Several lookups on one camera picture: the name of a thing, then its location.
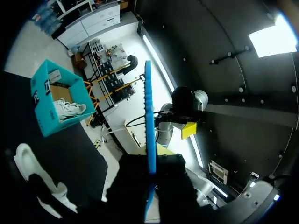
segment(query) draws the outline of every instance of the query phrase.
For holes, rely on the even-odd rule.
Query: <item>white cabinet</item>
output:
[[[73,36],[71,39],[69,39],[65,43],[65,46],[68,47],[69,49],[71,49],[71,48],[75,47],[78,43],[80,43],[81,41],[85,40],[86,38],[88,38],[88,34],[84,30],[84,31],[76,34],[75,36]]]
[[[120,6],[118,3],[109,4],[83,17],[67,28],[58,40],[71,49],[89,36],[110,26],[120,23]]]
[[[109,18],[107,20],[104,20],[104,21],[101,21],[101,22],[98,22],[96,24],[93,24],[91,27],[88,27],[86,29],[87,33],[89,36],[97,33],[97,32],[100,32],[101,30],[104,30],[110,26],[113,26],[115,24],[118,24],[120,23],[121,20],[120,20],[120,17],[119,16],[116,16],[116,17],[112,17],[112,18]]]
[[[87,29],[100,21],[107,20],[108,18],[115,17],[119,14],[120,6],[119,4],[114,3],[112,5],[101,8],[99,12],[95,12],[92,15],[85,17],[81,21],[84,28]]]
[[[64,31],[64,33],[58,37],[58,40],[71,49],[86,38],[88,38],[88,34],[86,33],[81,21],[78,21]]]

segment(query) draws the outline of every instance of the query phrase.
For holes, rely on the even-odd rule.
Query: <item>bolt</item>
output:
[[[273,20],[273,16],[270,13],[267,13],[267,17],[271,20]]]
[[[254,207],[258,207],[259,206],[259,202],[255,201],[253,202]]]
[[[293,85],[292,86],[292,92],[295,93],[297,91],[297,88]]]
[[[250,193],[250,192],[245,192],[245,193],[243,194],[243,196],[244,196],[244,198],[246,198],[246,199],[250,199],[250,198],[251,198],[251,193]]]

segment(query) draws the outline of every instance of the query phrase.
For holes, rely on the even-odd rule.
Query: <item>black ceiling panel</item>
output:
[[[204,90],[209,96],[209,112],[197,130],[205,168],[216,160],[230,170],[230,182],[240,191],[250,172],[261,178],[270,175],[291,131],[292,138],[298,136],[298,96],[291,85],[298,82],[299,56],[258,58],[248,35],[274,25],[268,8],[259,0],[138,2],[140,15],[146,16],[145,29],[178,86]],[[212,59],[245,45],[251,51],[210,65]],[[244,85],[247,91],[238,92]],[[290,144],[292,150],[287,149],[277,173],[295,157],[296,146],[298,141]]]
[[[218,146],[209,148],[207,152],[209,159],[220,161],[224,168],[230,166],[237,171],[241,186],[246,185],[251,172],[261,178],[272,174],[292,131],[291,127],[216,113],[207,113],[206,123],[218,140]]]
[[[217,21],[196,0],[167,2],[162,16],[184,43],[206,91],[238,91],[243,78],[235,59],[218,65],[209,64],[212,59],[233,51]]]
[[[250,93],[290,91],[295,81],[291,54],[258,58],[248,37],[258,30],[274,26],[267,10],[257,0],[203,0],[225,29],[236,50],[251,46],[252,51],[238,56]]]

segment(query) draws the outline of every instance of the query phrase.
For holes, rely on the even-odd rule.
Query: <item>fluorescent light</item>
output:
[[[195,151],[198,163],[203,168],[204,166],[202,164],[201,156],[199,154],[199,149],[198,149],[198,146],[197,146],[194,134],[190,136],[190,139],[191,139],[191,142],[192,142],[192,145],[193,145],[193,148],[194,148],[194,151]]]
[[[174,91],[174,87],[173,87],[173,84],[172,84],[172,82],[171,82],[171,80],[169,78],[169,75],[167,74],[164,66],[162,65],[162,62],[161,62],[160,58],[158,57],[157,53],[155,52],[153,46],[150,44],[150,41],[148,40],[148,38],[146,37],[146,35],[143,35],[143,40],[146,43],[146,45],[148,46],[149,51],[151,52],[152,56],[154,57],[154,59],[155,59],[157,65],[159,66],[160,70],[162,71],[162,74],[163,74],[163,76],[164,76],[164,78],[165,78],[165,80],[166,80],[166,82],[167,82],[167,84],[168,84],[171,92],[173,92]]]
[[[273,198],[275,201],[277,201],[279,199],[280,195],[275,195],[275,197]]]
[[[214,196],[214,204],[217,204],[217,197]]]
[[[223,190],[221,190],[220,188],[218,188],[215,184],[214,184],[214,187],[215,187],[215,189],[216,189],[217,191],[219,191],[223,196],[228,197],[228,195],[225,194],[225,193],[223,192]]]
[[[277,16],[275,26],[248,35],[258,57],[296,52],[297,39],[283,15]]]

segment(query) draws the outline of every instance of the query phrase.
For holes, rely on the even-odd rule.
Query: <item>shoe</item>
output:
[[[19,172],[25,181],[29,181],[29,177],[33,174],[39,175],[48,189],[51,191],[51,194],[64,206],[77,213],[77,206],[70,202],[70,200],[67,198],[66,185],[61,182],[59,182],[57,186],[54,184],[53,179],[39,164],[29,145],[22,143],[17,147],[16,154],[14,156],[14,162],[16,163],[17,168],[19,169]],[[54,210],[51,205],[42,202],[39,197],[37,197],[37,199],[40,205],[47,212],[57,218],[61,218],[61,215]]]
[[[81,115],[86,110],[85,104],[66,102],[63,98],[54,101],[59,120],[65,120],[69,117]]]

